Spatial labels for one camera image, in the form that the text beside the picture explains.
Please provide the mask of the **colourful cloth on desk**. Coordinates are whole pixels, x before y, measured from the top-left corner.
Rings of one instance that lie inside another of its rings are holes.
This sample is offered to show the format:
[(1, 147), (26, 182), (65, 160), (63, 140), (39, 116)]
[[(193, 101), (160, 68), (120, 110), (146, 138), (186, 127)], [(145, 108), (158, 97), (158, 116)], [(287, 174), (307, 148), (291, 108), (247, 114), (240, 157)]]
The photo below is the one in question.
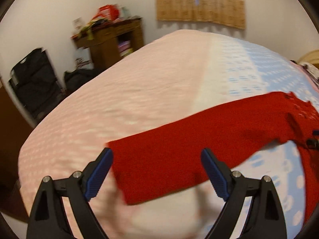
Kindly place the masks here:
[(82, 37), (87, 37), (87, 40), (93, 40), (93, 29), (96, 29), (97, 27), (101, 27), (102, 25), (109, 23), (109, 21), (106, 18), (96, 18), (91, 20), (86, 25), (80, 27), (80, 30), (78, 33), (76, 33), (75, 37), (77, 39), (80, 39)]

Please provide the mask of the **dark wooden desk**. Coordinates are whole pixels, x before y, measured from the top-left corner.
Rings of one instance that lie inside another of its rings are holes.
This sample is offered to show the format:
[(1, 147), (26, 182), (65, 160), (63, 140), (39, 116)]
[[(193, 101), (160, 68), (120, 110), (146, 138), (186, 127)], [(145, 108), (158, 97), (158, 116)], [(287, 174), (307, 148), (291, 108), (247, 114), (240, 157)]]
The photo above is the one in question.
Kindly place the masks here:
[(82, 33), (71, 39), (76, 48), (89, 49), (94, 68), (103, 72), (123, 58), (119, 50), (120, 42), (129, 41), (134, 52), (144, 46), (142, 17), (104, 23), (93, 28), (89, 35)]

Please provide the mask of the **grey white patterned pillow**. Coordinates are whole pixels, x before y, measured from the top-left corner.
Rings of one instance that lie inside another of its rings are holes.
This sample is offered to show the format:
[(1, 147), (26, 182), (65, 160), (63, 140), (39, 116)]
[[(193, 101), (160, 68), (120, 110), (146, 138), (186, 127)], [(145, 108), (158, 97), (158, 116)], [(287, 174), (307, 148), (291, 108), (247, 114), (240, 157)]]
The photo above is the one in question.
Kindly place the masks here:
[(301, 66), (303, 67), (303, 69), (309, 74), (311, 75), (314, 79), (318, 80), (319, 79), (319, 69), (310, 64), (310, 63), (306, 63), (304, 62), (303, 64), (301, 64)]

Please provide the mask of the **red gift bag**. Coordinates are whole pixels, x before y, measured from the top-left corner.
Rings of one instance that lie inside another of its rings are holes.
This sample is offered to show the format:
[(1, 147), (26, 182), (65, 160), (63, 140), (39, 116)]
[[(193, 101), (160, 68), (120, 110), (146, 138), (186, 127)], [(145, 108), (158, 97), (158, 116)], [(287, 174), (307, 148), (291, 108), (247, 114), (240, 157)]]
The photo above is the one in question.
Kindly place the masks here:
[(98, 9), (95, 18), (105, 18), (108, 21), (115, 21), (119, 18), (119, 10), (116, 4), (107, 4)]

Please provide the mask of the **cream wooden headboard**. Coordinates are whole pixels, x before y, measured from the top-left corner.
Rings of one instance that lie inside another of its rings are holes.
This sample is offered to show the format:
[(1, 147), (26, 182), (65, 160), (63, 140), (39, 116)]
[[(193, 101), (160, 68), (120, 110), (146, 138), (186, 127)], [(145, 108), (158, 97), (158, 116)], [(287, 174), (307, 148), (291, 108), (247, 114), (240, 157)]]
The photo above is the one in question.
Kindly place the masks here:
[(319, 68), (319, 50), (314, 50), (303, 55), (298, 61), (298, 64), (309, 63)]

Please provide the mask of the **pink patterned bed cover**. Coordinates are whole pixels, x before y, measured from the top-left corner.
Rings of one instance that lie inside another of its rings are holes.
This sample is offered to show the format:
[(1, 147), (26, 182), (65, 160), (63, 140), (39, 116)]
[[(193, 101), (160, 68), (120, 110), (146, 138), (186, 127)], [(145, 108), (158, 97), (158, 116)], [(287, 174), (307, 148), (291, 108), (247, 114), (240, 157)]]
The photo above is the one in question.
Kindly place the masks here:
[[(213, 107), (209, 64), (221, 37), (178, 30), (144, 46), (58, 105), (21, 148), (18, 172), (26, 210), (41, 179), (69, 177), (105, 144)], [(112, 173), (90, 206), (110, 238), (204, 238), (213, 210), (204, 183), (129, 206)]]

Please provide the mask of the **beige floral window curtain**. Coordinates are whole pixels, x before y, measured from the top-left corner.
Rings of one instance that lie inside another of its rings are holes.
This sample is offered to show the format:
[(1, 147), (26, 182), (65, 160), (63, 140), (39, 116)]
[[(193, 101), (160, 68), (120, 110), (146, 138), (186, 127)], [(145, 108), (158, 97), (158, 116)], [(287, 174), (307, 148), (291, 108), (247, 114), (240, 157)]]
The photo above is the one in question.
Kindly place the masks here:
[(159, 21), (210, 22), (244, 30), (245, 0), (156, 0)]

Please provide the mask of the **white printed paper bag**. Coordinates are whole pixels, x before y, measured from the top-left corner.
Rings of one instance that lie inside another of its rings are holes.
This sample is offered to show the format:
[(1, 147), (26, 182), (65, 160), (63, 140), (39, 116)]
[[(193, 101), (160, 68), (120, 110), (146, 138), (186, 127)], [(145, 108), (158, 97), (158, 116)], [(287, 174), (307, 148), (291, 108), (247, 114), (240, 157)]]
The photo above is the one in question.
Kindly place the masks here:
[(89, 48), (79, 48), (75, 51), (75, 69), (92, 70), (94, 68)]

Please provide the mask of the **black folding chair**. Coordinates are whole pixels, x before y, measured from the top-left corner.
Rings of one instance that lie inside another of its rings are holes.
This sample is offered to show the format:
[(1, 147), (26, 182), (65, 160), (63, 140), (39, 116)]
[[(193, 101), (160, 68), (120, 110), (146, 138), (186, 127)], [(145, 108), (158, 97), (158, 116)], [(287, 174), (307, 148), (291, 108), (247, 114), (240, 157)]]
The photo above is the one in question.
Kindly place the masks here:
[(42, 48), (32, 50), (12, 68), (9, 84), (36, 123), (40, 123), (66, 98), (64, 88)]

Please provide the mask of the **red embroidered knit sweater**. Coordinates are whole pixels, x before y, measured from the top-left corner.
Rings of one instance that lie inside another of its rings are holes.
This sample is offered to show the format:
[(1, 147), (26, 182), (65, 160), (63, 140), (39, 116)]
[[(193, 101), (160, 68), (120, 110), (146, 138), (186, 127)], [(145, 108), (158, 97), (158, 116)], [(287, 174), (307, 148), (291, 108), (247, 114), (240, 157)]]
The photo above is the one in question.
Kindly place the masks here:
[(305, 218), (318, 204), (318, 151), (307, 140), (318, 111), (293, 93), (267, 94), (212, 107), (182, 120), (108, 143), (112, 171), (125, 203), (136, 205), (208, 179), (200, 155), (209, 148), (234, 168), (276, 141), (297, 145), (305, 176)]

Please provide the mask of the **black bag on floor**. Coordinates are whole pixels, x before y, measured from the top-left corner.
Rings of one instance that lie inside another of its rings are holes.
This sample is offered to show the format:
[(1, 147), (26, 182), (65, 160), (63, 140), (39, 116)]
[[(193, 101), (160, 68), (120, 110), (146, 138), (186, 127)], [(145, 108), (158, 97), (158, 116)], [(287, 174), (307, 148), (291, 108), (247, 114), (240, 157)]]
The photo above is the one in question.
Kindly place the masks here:
[(91, 81), (99, 75), (95, 69), (77, 69), (72, 72), (65, 71), (64, 83), (66, 93), (72, 94), (87, 82)]

